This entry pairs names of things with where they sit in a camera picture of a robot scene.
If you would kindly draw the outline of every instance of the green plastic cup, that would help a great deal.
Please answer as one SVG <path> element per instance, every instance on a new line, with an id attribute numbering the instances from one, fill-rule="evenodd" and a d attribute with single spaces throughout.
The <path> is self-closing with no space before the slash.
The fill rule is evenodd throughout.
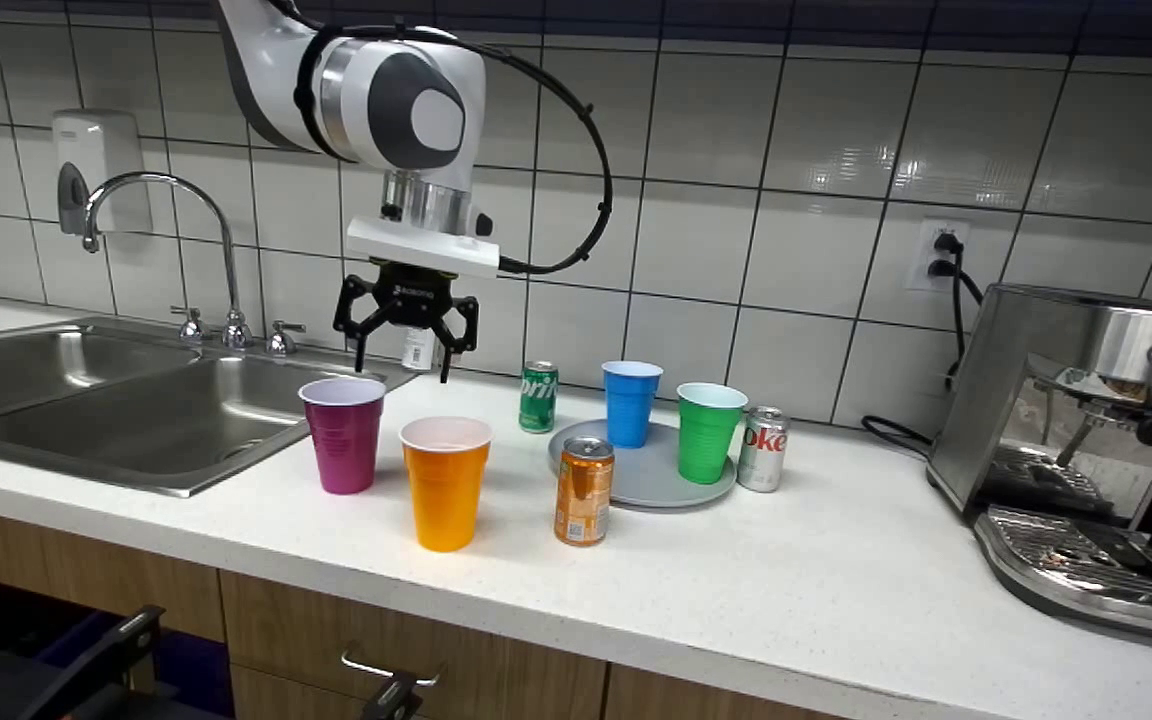
<path id="1" fill-rule="evenodd" d="M 729 384 L 678 384 L 678 476 L 717 484 L 729 472 L 732 432 L 747 398 Z"/>

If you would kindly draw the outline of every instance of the aluminum can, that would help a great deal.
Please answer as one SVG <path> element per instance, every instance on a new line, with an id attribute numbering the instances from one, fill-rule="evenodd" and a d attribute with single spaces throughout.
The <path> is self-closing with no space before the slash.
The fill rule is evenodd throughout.
<path id="1" fill-rule="evenodd" d="M 551 432 L 554 401 L 560 401 L 560 367 L 551 361 L 526 361 L 518 388 L 518 430 Z"/>
<path id="2" fill-rule="evenodd" d="M 616 458 L 602 438 L 573 438 L 560 460 L 560 497 L 551 532 L 563 543 L 601 543 L 609 538 L 609 499 L 616 479 Z"/>
<path id="3" fill-rule="evenodd" d="M 785 479 L 789 415 L 778 409 L 750 409 L 744 422 L 734 484 L 776 493 Z"/>

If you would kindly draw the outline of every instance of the coffee machine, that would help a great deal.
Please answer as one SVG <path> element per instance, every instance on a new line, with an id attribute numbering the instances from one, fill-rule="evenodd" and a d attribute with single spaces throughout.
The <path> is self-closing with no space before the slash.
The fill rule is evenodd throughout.
<path id="1" fill-rule="evenodd" d="M 1152 303 L 989 290 L 926 476 L 1014 598 L 1152 635 Z"/>

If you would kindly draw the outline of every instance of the gray plate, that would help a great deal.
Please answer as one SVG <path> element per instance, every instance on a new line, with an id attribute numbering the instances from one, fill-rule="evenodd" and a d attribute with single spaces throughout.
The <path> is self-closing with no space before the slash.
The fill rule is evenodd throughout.
<path id="1" fill-rule="evenodd" d="M 602 422 L 566 426 L 549 442 L 549 467 L 560 472 L 560 452 L 566 438 L 609 438 Z M 616 448 L 616 484 L 613 503 L 624 509 L 703 509 L 724 499 L 734 489 L 734 467 L 729 460 L 724 476 L 717 484 L 693 484 L 675 472 L 675 448 L 678 432 L 652 426 L 652 438 L 642 448 Z"/>

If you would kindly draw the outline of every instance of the stainless steel sink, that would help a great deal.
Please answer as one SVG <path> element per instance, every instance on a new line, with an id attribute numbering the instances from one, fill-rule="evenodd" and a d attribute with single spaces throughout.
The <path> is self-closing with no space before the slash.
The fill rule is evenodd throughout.
<path id="1" fill-rule="evenodd" d="M 195 497 L 298 442 L 297 388 L 342 374 L 272 354 L 190 361 L 173 334 L 0 336 L 0 460 Z"/>
<path id="2" fill-rule="evenodd" d="M 46 326 L 0 336 L 0 409 L 190 365 L 173 334 Z"/>
<path id="3" fill-rule="evenodd" d="M 0 460 L 195 497 L 302 438 L 297 388 L 335 365 L 215 357 L 0 413 Z"/>

